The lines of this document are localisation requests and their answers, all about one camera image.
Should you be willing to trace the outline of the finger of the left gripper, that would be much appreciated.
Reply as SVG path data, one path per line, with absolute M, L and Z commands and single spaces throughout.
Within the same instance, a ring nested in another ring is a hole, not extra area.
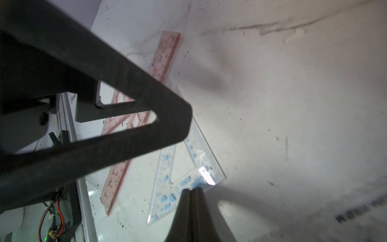
M 134 101 L 111 104 L 114 90 Z M 19 154 L 48 130 L 58 94 L 76 121 L 152 111 L 139 128 Z M 192 107 L 48 1 L 1 1 L 1 211 L 107 166 L 183 141 Z

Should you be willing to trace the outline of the clear blue triangle ruler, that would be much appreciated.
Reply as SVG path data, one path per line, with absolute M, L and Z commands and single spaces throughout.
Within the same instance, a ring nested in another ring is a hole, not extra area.
M 182 142 L 159 151 L 146 226 L 173 212 L 184 189 L 201 187 L 207 191 L 225 179 L 197 121 L 192 119 Z

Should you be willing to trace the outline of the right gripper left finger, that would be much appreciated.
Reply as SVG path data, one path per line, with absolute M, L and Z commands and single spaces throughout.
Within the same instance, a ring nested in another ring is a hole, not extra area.
M 165 239 L 166 242 L 193 241 L 191 196 L 191 190 L 182 191 L 170 231 Z

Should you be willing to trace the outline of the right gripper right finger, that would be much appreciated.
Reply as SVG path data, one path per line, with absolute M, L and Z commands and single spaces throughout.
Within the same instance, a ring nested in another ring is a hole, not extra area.
M 215 187 L 206 192 L 202 188 L 193 190 L 193 236 L 195 242 L 235 242 L 220 203 L 224 201 L 220 189 Z

